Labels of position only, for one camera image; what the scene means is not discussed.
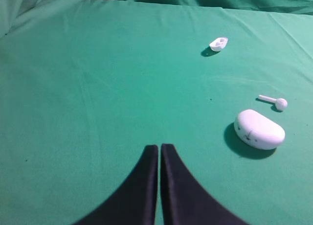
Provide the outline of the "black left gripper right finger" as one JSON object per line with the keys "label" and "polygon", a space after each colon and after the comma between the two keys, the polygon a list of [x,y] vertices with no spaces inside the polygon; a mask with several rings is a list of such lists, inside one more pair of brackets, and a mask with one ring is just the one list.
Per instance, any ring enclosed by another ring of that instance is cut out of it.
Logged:
{"label": "black left gripper right finger", "polygon": [[162,144],[160,196],[165,225],[246,225],[193,177],[173,144]]}

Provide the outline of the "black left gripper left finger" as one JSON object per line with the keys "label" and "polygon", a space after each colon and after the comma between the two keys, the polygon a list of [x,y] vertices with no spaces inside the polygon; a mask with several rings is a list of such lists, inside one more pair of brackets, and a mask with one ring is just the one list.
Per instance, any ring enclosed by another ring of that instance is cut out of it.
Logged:
{"label": "black left gripper left finger", "polygon": [[76,225],[153,225],[158,189],[158,147],[145,146],[123,183]]}

